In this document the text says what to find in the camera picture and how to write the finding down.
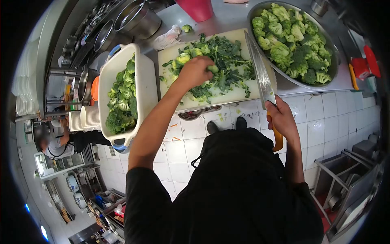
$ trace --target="red container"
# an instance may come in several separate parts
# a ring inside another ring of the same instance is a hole
[[[196,22],[211,18],[214,14],[211,0],[175,0],[176,3]]]

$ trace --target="white cutting board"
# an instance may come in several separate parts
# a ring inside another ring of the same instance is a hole
[[[245,34],[244,31],[247,30],[246,28],[238,29],[238,30],[232,30],[224,33],[217,34],[217,36],[225,36],[228,40],[230,40],[232,43],[234,43],[236,40],[239,40],[241,42],[241,56],[245,60],[250,60],[249,50],[248,46],[245,41]],[[168,65],[166,68],[164,68],[162,65],[166,62],[169,62],[171,59],[175,59],[177,56],[179,56],[178,49],[180,48],[183,50],[185,46],[188,45],[185,44],[179,44],[176,46],[172,46],[170,48],[164,49],[160,52],[158,52],[158,70],[161,76],[164,76],[167,79],[167,84],[160,81],[160,92],[161,97],[165,95],[165,93],[168,91],[169,86],[172,84],[172,75],[169,72],[168,68],[170,68],[170,65]],[[198,107],[204,107],[205,105],[220,105],[224,103],[230,103],[230,102],[239,102],[244,100],[250,100],[250,99],[257,99],[260,98],[259,88],[257,85],[256,80],[247,80],[244,81],[244,83],[249,87],[250,96],[249,98],[245,98],[245,90],[241,87],[236,87],[234,85],[231,85],[230,87],[233,88],[232,91],[229,91],[226,95],[223,96],[216,96],[209,98],[211,101],[211,104],[208,104],[207,102],[200,103],[198,101],[192,101],[189,97],[192,95],[188,92],[183,98],[182,102],[183,105],[178,105],[178,107],[175,110],[175,113],[192,109],[196,110]],[[211,93],[213,94],[219,94],[221,90],[219,88],[211,88]]]

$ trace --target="countertop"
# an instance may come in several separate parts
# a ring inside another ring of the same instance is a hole
[[[191,19],[188,14],[184,12],[177,4],[172,5],[160,12],[157,15],[162,19],[161,27],[158,31],[148,38],[147,40],[137,40],[136,43],[140,46],[141,52],[149,57],[155,63],[155,72],[157,80],[157,88],[160,91],[160,82],[159,82],[159,72],[158,72],[158,51],[155,51],[152,47],[153,40],[159,35],[166,33],[171,27],[175,24],[183,26],[189,24],[193,27],[194,31],[191,33],[180,34],[179,38],[181,41],[192,41],[198,39],[198,35],[202,32],[206,36],[211,36],[217,33],[222,33],[230,30],[240,29],[240,28],[250,28],[246,21],[249,10],[261,0],[250,0],[245,4],[227,4],[223,3],[222,0],[211,0],[214,10],[214,15],[210,19],[197,23]],[[327,13],[320,17],[316,15],[310,9],[310,0],[286,0],[285,2],[291,3],[308,14],[313,16],[322,27],[328,32],[331,36],[333,43],[339,50],[340,61],[339,71],[334,80],[324,89],[311,90],[300,87],[279,73],[275,72],[277,77],[277,94],[281,97],[289,97],[296,95],[304,94],[317,94],[330,91],[345,91],[352,90],[351,76],[349,74],[348,63],[343,51],[343,48],[340,44],[339,37],[343,42],[343,46],[346,48],[354,48],[354,42],[349,36],[347,27],[337,19],[336,12],[329,8]],[[357,79],[358,86],[360,89],[366,88],[366,83]]]

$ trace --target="black shoe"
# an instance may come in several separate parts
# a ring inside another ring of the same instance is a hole
[[[217,125],[214,122],[209,121],[207,123],[207,132],[209,132],[210,135],[212,135],[212,134],[214,134],[215,132],[218,132],[218,131],[219,131],[219,129],[218,129]]]
[[[236,130],[243,129],[246,129],[246,120],[243,117],[238,116],[236,121]]]

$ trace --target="black shirt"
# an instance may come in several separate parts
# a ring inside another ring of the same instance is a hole
[[[217,134],[173,203],[152,170],[127,173],[126,243],[321,243],[308,185],[284,182],[272,142],[255,129]]]

